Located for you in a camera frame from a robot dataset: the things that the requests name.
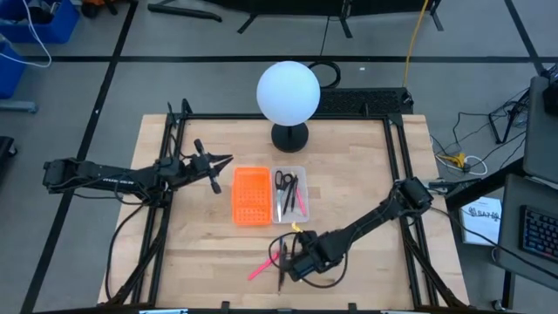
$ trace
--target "scissors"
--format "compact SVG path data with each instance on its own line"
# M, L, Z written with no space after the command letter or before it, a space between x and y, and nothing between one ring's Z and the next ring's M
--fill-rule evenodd
M281 222L282 195L285 193L285 190L293 180L294 178L292 174L283 174L281 170L277 170L276 172L277 205L276 206L277 206L277 218L279 222Z

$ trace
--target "yellow object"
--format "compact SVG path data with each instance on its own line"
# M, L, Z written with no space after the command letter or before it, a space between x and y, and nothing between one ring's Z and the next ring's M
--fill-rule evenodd
M425 4L422 5L422 10L420 11L420 16L418 16L417 25L415 30L412 32L411 45L409 46L409 51L407 52L407 59L405 60L405 75L403 77L403 87L407 87L407 77L409 76L409 64L411 61L412 47L415 45L415 39L417 39L417 33L419 32L420 23L422 23L422 18L425 15L426 7L428 6L428 0L425 0Z
M296 222L293 222L290 224L290 227L295 230L296 232L303 232L302 229L298 228L298 226L296 226Z
M454 163L455 167L460 169L465 168L465 154L463 153L456 154L455 156L438 155L438 157Z

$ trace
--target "clear plastic container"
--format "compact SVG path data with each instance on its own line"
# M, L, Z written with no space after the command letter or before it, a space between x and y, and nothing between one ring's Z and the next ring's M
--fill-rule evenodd
M289 203L287 202L287 195L289 194L289 187L287 187L282 193L281 197L281 219L277 214L277 188L276 188L276 173L281 171L283 175L291 174L296 176L298 183L296 185L296 190L291 191L291 196L289 198ZM273 195L272 205L272 219L273 223L292 223L292 222L307 222L310 219L310 206L308 202L308 186L306 183L306 170L304 167L300 166L284 166L284 167L272 167L271 168L271 190ZM292 195L295 195L294 206L292 204Z

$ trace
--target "white paper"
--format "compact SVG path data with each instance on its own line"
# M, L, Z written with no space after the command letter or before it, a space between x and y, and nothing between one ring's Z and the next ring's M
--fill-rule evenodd
M460 210L461 223L465 228L479 233L493 242L498 242L500 234L500 218L502 205L500 200L481 197L477 201L465 205ZM489 242L470 232L463 230L463 243L489 245Z

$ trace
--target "gray floor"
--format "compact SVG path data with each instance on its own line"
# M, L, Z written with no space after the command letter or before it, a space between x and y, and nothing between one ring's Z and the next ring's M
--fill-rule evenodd
M325 17L258 17L243 35L238 29L248 17L219 7L184 1L189 7L211 10L224 22L172 17L148 12L141 2L134 16L123 56L236 56L318 55ZM555 0L514 0L540 56L558 56L555 38ZM48 45L54 56L111 56L124 23L120 14L106 11L95 20L82 18L71 42ZM418 14L390 14L349 19L354 38L347 39L339 22L330 21L324 55L404 56ZM426 17L415 55L441 57L528 57L503 0L444 0L439 32ZM17 45L24 55L41 51L32 44ZM103 82L108 63L55 62L48 70L29 68L14 99L35 100L35 115L0 113L0 134L17 141L19 155L0 186L0 301L3 313L19 310L44 246L60 197L41 185L47 160L75 156ZM88 159L128 167L146 113L164 113L170 101L178 109L188 98L198 113L257 112L255 87L271 63L119 63L93 137ZM402 63L340 63L341 87L400 86ZM425 114L429 127L443 144L453 141L457 112L488 113L528 86L536 74L524 64L412 64L409 90L415 113ZM327 74L318 72L320 79ZM463 136L487 122L465 117L458 127ZM512 136L522 132L514 129ZM487 160L497 170L519 141ZM462 143L467 154L484 156L494 148L485 128ZM521 156L519 151L515 158ZM455 174L439 167L448 180ZM119 204L115 201L71 201L69 215L39 296L36 310L92 306L105 271L108 243ZM500 298L503 270L493 266L490 249L458 241L467 291L473 305L488 308ZM518 279L515 308L535 313L555 310L558 293Z

